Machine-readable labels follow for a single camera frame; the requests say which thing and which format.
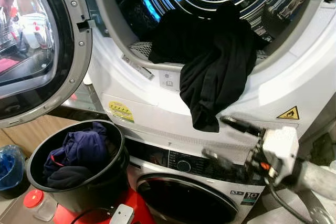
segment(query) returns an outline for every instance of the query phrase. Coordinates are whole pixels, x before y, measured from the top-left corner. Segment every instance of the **robotic arm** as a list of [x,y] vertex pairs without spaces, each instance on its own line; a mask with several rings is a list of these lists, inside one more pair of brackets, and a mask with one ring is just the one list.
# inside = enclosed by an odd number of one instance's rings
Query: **robotic arm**
[[[259,138],[245,161],[245,170],[249,177],[254,173],[263,176],[274,198],[302,222],[312,223],[283,202],[276,194],[275,186],[281,183],[297,193],[308,208],[313,223],[334,223],[311,191],[336,200],[336,174],[297,158],[299,142],[295,128],[285,126],[276,130],[264,129],[231,116],[224,116],[220,120],[238,131]],[[230,163],[211,150],[204,149],[202,153],[216,159],[219,165]]]

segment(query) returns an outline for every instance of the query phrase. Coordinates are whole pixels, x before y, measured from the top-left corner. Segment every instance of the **dryer door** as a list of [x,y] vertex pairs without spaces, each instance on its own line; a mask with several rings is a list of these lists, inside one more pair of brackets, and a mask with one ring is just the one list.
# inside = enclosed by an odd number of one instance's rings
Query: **dryer door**
[[155,211],[182,223],[227,223],[238,212],[221,192],[179,175],[143,175],[138,179],[136,190]]
[[0,127],[62,104],[91,57],[85,0],[0,0]]

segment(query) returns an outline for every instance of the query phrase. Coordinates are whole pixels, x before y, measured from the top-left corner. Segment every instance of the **yellow warning sticker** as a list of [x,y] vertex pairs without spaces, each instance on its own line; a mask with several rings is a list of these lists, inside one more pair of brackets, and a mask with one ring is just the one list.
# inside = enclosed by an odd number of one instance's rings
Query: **yellow warning sticker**
[[109,102],[109,108],[113,116],[134,123],[132,112],[121,102]]
[[299,117],[298,107],[295,106],[291,108],[290,110],[287,110],[285,113],[279,115],[277,118],[299,120],[300,117]]

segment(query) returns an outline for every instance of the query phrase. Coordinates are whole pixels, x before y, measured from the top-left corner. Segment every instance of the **washing machine control panel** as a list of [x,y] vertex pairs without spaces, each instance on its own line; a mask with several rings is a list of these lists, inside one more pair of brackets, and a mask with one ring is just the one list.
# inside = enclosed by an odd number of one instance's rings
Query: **washing machine control panel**
[[243,165],[235,164],[233,169],[225,170],[208,158],[171,151],[127,138],[126,147],[131,156],[180,172],[245,185],[265,185],[260,176],[247,178]]

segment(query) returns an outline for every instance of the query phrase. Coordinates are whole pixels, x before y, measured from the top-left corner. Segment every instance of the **black cable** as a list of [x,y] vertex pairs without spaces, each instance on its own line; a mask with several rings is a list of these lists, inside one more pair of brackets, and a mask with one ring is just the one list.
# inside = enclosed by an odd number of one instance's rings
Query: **black cable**
[[282,205],[287,211],[289,211],[292,215],[294,215],[296,218],[298,218],[300,221],[302,221],[305,224],[312,224],[311,221],[307,220],[304,216],[302,216],[301,214],[299,214],[298,212],[296,212],[293,208],[291,208],[286,202],[283,201],[283,199],[281,199],[279,197],[279,195],[275,192],[274,189],[274,185],[271,181],[269,181],[268,179],[266,179],[266,181],[268,182],[268,186],[269,189],[271,190],[271,193],[274,197],[274,199],[280,204]]
[[96,207],[96,208],[92,208],[92,209],[86,210],[86,211],[82,212],[79,216],[77,216],[75,219],[73,219],[73,221],[70,224],[75,224],[75,222],[77,220],[79,220],[80,218],[82,218],[84,215],[86,215],[86,214],[88,214],[88,213],[90,213],[92,211],[98,210],[98,209],[105,210],[107,212],[110,212],[110,210],[111,210],[111,209],[103,208],[103,207]]

